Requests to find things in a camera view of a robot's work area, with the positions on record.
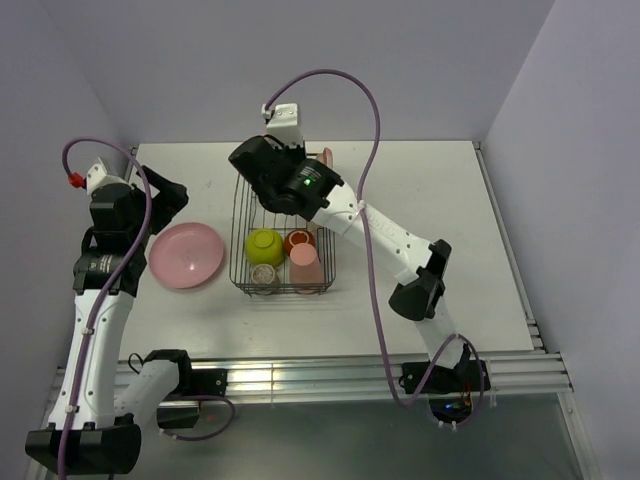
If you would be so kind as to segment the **pink cream plate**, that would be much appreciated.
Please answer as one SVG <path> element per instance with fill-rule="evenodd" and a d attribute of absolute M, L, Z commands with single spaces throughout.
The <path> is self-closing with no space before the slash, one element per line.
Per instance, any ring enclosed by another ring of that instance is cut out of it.
<path fill-rule="evenodd" d="M 317 154 L 316 159 L 329 169 L 334 168 L 333 152 L 330 148 L 325 147 L 320 153 Z"/>

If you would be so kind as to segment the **pink plastic plate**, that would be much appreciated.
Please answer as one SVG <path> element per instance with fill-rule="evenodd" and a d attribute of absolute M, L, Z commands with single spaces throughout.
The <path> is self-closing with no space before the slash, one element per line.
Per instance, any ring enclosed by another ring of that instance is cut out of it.
<path fill-rule="evenodd" d="M 149 268 L 165 288 L 183 290 L 209 282 L 222 266 L 221 235 L 199 222 L 185 222 L 157 236 L 149 251 Z"/>

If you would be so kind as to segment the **orange black mug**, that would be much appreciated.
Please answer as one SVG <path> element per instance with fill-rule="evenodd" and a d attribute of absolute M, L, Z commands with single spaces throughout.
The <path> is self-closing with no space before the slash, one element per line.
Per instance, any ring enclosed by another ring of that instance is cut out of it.
<path fill-rule="evenodd" d="M 283 241 L 286 255 L 289 256 L 292 249 L 300 244 L 307 244 L 316 247 L 314 234 L 307 229 L 294 229 L 289 231 Z"/>

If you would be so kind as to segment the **lime green bowl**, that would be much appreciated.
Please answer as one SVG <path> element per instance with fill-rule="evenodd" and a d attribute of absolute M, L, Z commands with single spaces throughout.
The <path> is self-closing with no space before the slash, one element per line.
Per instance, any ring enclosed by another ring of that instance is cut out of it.
<path fill-rule="evenodd" d="M 281 235 L 273 229 L 256 229 L 246 238 L 245 256 L 251 265 L 269 264 L 279 267 L 285 259 Z"/>

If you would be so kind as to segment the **salmon pink cup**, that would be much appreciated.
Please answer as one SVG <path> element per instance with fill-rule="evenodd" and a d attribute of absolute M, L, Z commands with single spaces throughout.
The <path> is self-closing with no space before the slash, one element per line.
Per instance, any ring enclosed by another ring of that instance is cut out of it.
<path fill-rule="evenodd" d="M 316 294 L 324 282 L 324 272 L 314 246 L 301 243 L 290 251 L 289 278 L 294 290 L 301 294 Z"/>

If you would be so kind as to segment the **speckled ceramic small cup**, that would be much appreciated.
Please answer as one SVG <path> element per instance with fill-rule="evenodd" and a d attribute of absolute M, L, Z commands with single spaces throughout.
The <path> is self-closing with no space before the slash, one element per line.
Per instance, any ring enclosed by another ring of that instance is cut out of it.
<path fill-rule="evenodd" d="M 277 270 L 269 264 L 255 265 L 250 273 L 250 282 L 258 295 L 270 295 L 279 285 Z"/>

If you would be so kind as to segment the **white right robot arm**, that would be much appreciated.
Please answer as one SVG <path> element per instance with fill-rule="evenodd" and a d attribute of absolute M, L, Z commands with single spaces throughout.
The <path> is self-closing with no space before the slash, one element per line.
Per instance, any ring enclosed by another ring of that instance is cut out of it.
<path fill-rule="evenodd" d="M 308 154 L 267 135 L 254 136 L 235 148 L 229 162 L 265 210 L 329 230 L 363 248 L 369 269 L 386 268 L 397 282 L 390 308 L 404 319 L 427 324 L 421 335 L 431 357 L 455 333 L 451 321 L 436 318 L 449 243 L 418 237 L 367 204 L 332 169 L 330 149 Z"/>

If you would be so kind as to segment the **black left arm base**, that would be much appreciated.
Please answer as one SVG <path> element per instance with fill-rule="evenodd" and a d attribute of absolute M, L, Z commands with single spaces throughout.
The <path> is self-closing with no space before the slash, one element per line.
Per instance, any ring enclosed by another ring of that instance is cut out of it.
<path fill-rule="evenodd" d="M 224 397 L 227 380 L 227 369 L 194 369 L 188 386 L 170 393 L 158 407 L 158 426 L 168 430 L 193 428 L 199 419 L 202 406 L 202 401 L 195 401 L 193 397 Z"/>

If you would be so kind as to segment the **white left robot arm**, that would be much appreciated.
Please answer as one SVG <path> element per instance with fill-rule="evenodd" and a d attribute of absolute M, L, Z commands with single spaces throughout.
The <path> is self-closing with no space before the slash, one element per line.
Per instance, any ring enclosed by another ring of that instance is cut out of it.
<path fill-rule="evenodd" d="M 115 380 L 124 327 L 138 293 L 151 236 L 188 203 L 185 186 L 148 167 L 137 187 L 97 163 L 86 179 L 93 221 L 73 267 L 74 331 L 58 398 L 25 452 L 61 478 L 127 474 L 141 450 L 142 428 L 167 397 L 195 386 L 186 351 L 150 352 L 121 394 Z"/>

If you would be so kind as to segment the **aluminium frame rail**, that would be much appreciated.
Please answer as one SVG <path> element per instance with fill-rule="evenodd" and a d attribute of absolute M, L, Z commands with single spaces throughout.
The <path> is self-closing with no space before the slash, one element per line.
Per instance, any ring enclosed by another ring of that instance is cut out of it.
<path fill-rule="evenodd" d="M 491 396 L 560 394 L 572 383 L 559 354 L 534 351 L 483 357 Z M 374 356 L 279 360 L 195 360 L 193 369 L 225 369 L 235 403 L 284 404 L 389 400 L 382 361 Z"/>

